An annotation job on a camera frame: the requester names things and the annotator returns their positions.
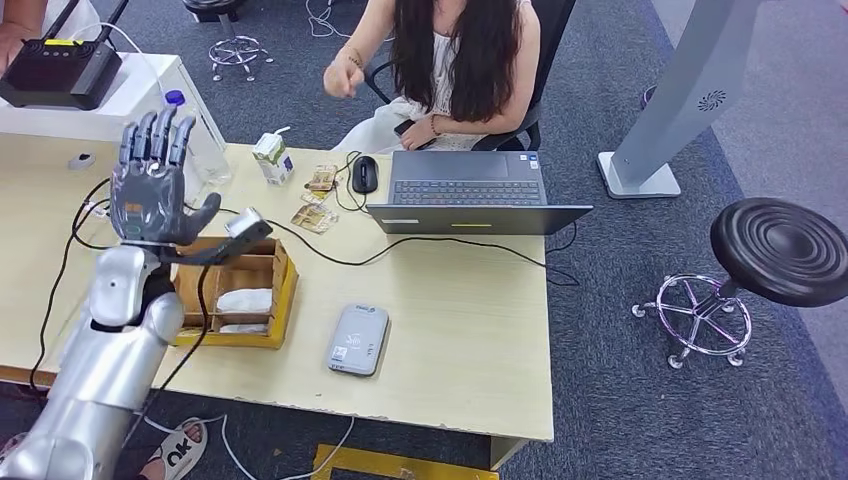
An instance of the laptop keyboard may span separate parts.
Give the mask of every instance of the laptop keyboard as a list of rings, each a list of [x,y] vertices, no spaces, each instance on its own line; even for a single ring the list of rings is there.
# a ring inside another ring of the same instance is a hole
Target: laptop keyboard
[[[395,182],[395,205],[541,205],[539,182]]]

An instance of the white slipper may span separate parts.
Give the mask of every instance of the white slipper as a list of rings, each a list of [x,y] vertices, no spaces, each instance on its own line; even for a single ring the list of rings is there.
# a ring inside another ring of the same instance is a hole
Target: white slipper
[[[18,448],[18,445],[20,445],[21,442],[24,441],[24,438],[26,438],[26,434],[27,432],[19,433],[6,441],[3,448],[0,448],[0,463],[3,463],[3,461],[6,460],[6,457],[8,457],[14,449]]]
[[[165,466],[165,475],[162,480],[180,480],[188,475],[188,472],[197,465],[203,452],[206,450],[208,435],[206,425],[195,423],[199,419],[191,417],[180,424],[172,433],[165,437],[162,445],[156,449],[147,464],[156,460],[162,460]]]

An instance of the black office chair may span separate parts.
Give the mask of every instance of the black office chair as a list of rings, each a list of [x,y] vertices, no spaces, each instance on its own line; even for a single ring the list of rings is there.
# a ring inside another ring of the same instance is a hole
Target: black office chair
[[[262,48],[259,41],[252,37],[236,35],[233,29],[232,19],[236,17],[236,10],[246,0],[183,0],[186,9],[193,13],[198,19],[216,15],[224,28],[226,38],[216,42],[209,48],[209,60],[212,60],[212,80],[220,81],[219,67],[241,66],[247,72],[247,81],[256,80],[250,71],[250,63],[265,57],[265,63],[274,61],[267,50]]]
[[[536,71],[536,86],[533,90],[533,97],[530,99],[530,106],[527,109],[527,115],[521,126],[517,130],[500,135],[489,135],[481,139],[474,145],[473,150],[533,150],[539,149],[542,143],[542,134],[539,131],[539,119],[542,116],[542,92],[545,89],[545,84],[548,82],[548,74],[551,71],[551,66],[556,57],[557,48],[559,47],[562,33],[565,31],[565,26],[568,24],[568,19],[571,17],[571,11],[574,9],[574,3],[577,0],[533,0],[533,8],[539,16],[541,25],[541,45],[539,49],[539,67]],[[365,83],[371,87],[371,90],[377,94],[385,103],[392,100],[380,90],[377,86],[376,76],[386,68],[392,65],[392,61],[386,61],[386,58],[381,58],[381,64],[371,63],[365,67]],[[518,139],[518,135],[522,132],[527,132],[530,137],[530,145],[524,148],[524,145]]]
[[[710,243],[728,280],[667,276],[654,301],[632,308],[639,318],[646,309],[655,310],[663,327],[683,345],[679,354],[668,357],[672,368],[682,368],[692,350],[727,357],[734,367],[742,365],[751,339],[751,314],[736,296],[740,290],[806,308],[848,296],[848,239],[812,210],[773,198],[748,198],[715,219]],[[706,287],[707,295],[699,298],[699,287]],[[678,331],[681,323],[690,326],[684,333]]]

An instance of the laptop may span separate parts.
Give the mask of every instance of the laptop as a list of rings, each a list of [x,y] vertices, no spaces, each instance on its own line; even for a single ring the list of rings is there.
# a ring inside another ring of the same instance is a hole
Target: laptop
[[[548,205],[536,152],[395,152],[388,204],[368,211],[386,233],[551,235],[591,205]]]

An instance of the bar stool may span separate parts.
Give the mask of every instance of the bar stool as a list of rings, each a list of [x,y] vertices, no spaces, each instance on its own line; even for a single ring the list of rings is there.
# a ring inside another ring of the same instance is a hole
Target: bar stool
[[[250,71],[249,64],[251,62],[259,58],[260,55],[265,56],[265,63],[272,63],[274,61],[268,51],[262,48],[258,40],[244,35],[236,35],[233,29],[230,16],[234,15],[236,9],[242,6],[245,1],[183,0],[183,4],[191,13],[198,17],[217,15],[221,21],[221,26],[224,27],[226,38],[209,48],[209,59],[212,60],[212,80],[216,82],[222,78],[218,71],[220,66],[232,67],[240,65],[247,72],[247,81],[252,82],[256,80],[256,77]]]
[[[740,290],[792,307],[821,307],[848,296],[848,240],[812,210],[773,198],[745,199],[725,208],[713,221],[710,243],[728,280],[667,276],[653,302],[631,309],[638,318],[648,309],[655,310],[666,331],[683,344],[679,354],[668,357],[672,368],[682,368],[693,350],[742,365],[751,340],[751,315],[736,297]],[[699,286],[706,286],[710,293],[698,298]],[[689,304],[675,304],[681,297]],[[691,328],[679,332],[671,316],[691,319]],[[723,345],[699,343],[701,327],[714,331]]]

